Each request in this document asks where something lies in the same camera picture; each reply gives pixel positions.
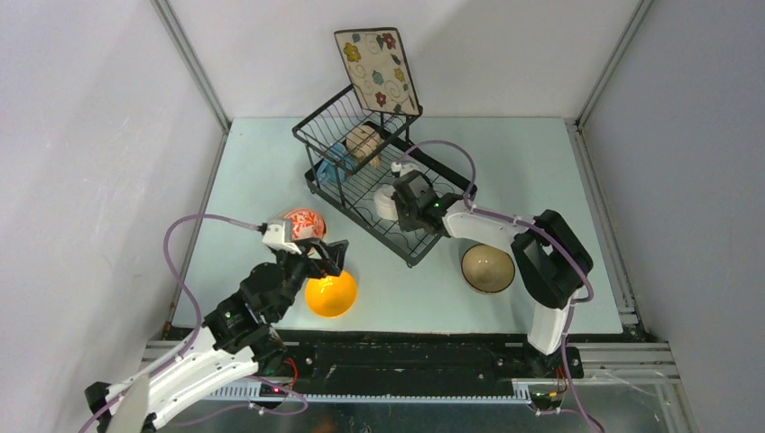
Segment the orange patterned white bowl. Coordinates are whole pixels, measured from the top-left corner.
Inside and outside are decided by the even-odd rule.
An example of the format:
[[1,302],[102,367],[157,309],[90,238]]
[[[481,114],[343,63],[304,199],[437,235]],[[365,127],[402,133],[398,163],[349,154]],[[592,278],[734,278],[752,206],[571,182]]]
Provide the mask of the orange patterned white bowl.
[[326,238],[327,224],[316,210],[305,207],[295,208],[285,212],[282,218],[291,221],[292,238],[295,240]]

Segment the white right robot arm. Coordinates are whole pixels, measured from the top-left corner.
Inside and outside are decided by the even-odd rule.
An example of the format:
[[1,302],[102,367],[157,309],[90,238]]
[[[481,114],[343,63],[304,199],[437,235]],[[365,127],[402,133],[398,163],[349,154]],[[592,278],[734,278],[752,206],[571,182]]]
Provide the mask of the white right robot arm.
[[594,299],[588,279],[594,262],[566,220],[550,209],[523,219],[478,207],[464,195],[439,195],[417,170],[397,176],[392,187],[401,229],[468,239],[512,255],[534,301],[526,368],[538,377],[560,369],[571,378],[567,337],[576,305]]

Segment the white two-handled soup bowl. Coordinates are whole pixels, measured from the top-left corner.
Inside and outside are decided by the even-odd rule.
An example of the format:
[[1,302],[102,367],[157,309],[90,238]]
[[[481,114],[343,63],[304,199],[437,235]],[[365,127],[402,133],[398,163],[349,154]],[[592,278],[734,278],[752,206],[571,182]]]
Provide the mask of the white two-handled soup bowl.
[[390,184],[382,184],[374,192],[373,203],[378,217],[389,221],[398,220],[396,203],[392,197],[394,192],[395,189]]

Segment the blue floral mug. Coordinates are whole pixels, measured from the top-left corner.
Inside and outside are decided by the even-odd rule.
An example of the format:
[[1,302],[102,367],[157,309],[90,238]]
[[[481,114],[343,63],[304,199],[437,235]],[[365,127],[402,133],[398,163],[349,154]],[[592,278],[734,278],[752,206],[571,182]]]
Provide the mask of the blue floral mug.
[[346,183],[355,168],[355,160],[342,143],[335,143],[327,151],[318,165],[317,177],[319,184]]

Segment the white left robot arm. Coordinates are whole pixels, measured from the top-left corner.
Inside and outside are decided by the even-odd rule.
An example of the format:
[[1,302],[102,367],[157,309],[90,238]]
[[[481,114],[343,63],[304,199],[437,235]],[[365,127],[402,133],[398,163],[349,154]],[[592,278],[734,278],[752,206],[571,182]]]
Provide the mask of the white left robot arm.
[[231,382],[280,372],[286,347],[273,324],[285,316],[307,280],[341,274],[348,246],[346,240],[327,244],[310,238],[299,241],[295,252],[274,250],[274,262],[252,268],[239,289],[172,351],[122,382],[88,386],[93,415],[82,430],[155,432]]

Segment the yellow orange bowl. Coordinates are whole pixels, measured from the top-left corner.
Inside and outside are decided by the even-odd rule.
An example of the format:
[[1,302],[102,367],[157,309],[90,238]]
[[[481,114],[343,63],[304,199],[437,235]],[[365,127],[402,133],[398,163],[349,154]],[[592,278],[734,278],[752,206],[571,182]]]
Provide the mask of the yellow orange bowl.
[[308,279],[304,298],[309,309],[322,318],[337,318],[355,304],[358,294],[355,278],[348,271],[339,276]]

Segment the square floral ceramic plate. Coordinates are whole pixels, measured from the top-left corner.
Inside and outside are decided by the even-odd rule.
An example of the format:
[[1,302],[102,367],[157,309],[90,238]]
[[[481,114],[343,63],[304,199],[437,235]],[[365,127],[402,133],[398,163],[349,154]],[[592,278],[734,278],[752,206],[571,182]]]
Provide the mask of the square floral ceramic plate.
[[397,28],[339,30],[334,38],[361,108],[391,115],[422,115]]

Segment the beige ceramic mug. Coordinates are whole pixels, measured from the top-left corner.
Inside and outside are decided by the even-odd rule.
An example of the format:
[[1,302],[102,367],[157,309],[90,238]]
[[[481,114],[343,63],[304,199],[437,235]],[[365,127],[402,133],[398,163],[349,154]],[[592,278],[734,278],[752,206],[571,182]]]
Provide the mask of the beige ceramic mug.
[[381,143],[380,134],[371,126],[363,124],[350,131],[345,140],[345,147],[354,161],[363,162]]

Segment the tan bowl with dark rim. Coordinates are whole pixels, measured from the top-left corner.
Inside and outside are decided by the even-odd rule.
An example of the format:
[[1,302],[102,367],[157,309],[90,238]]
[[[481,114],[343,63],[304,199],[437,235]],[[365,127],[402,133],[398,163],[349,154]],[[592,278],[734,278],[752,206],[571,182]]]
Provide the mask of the tan bowl with dark rim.
[[516,278],[515,263],[508,253],[487,244],[475,244],[462,255],[461,272],[465,282],[484,294],[508,289]]

